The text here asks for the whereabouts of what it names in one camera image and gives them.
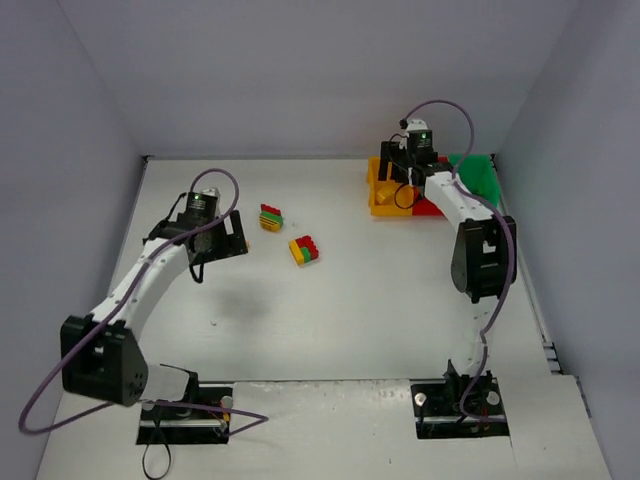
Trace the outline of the red green yellow striped stack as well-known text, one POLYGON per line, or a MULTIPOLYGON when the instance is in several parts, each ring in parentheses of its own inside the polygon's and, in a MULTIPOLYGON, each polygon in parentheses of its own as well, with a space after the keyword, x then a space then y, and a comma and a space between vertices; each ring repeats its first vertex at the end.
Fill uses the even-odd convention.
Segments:
POLYGON ((259 225, 269 232, 279 232, 284 224, 280 209, 268 204, 260 205, 259 225))

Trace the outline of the yellow red green lego stack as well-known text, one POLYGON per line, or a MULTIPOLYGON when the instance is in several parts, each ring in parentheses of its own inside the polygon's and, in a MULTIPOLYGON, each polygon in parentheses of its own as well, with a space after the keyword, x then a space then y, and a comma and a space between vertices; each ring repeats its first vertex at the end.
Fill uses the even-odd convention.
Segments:
POLYGON ((310 235, 304 235, 288 243, 290 253, 297 266, 303 266, 319 259, 319 249, 310 235))

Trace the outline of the yellow orange oval lego piece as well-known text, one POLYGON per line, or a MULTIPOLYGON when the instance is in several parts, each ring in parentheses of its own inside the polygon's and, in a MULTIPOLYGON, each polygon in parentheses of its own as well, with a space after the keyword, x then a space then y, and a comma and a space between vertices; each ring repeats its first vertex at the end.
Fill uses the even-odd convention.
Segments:
POLYGON ((374 195, 375 204, 380 206, 394 204, 399 187, 400 185, 394 182, 382 185, 374 195))

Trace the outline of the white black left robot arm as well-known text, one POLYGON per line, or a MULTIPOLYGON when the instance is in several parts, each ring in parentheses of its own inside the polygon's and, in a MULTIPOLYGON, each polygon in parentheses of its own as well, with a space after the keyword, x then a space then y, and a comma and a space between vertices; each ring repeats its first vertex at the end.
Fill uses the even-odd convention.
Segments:
POLYGON ((108 297, 84 317, 70 316, 60 331, 66 392, 111 404, 191 401, 196 373, 151 364, 139 346, 144 326, 171 284, 183 273, 200 284, 208 263, 248 251, 241 217, 220 214, 215 188, 189 192, 181 213, 161 220, 143 251, 108 297))

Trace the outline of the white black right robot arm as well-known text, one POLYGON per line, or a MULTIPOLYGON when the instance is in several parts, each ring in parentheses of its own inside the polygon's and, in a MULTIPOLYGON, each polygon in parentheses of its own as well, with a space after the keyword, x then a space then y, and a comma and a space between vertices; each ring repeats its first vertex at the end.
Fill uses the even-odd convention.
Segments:
POLYGON ((464 185, 461 166, 441 160, 432 130, 413 119, 381 143, 369 170, 369 206, 374 215, 417 216, 428 205, 454 228, 450 276, 474 314, 449 369, 472 389, 488 376, 492 328, 517 276, 516 223, 464 185))

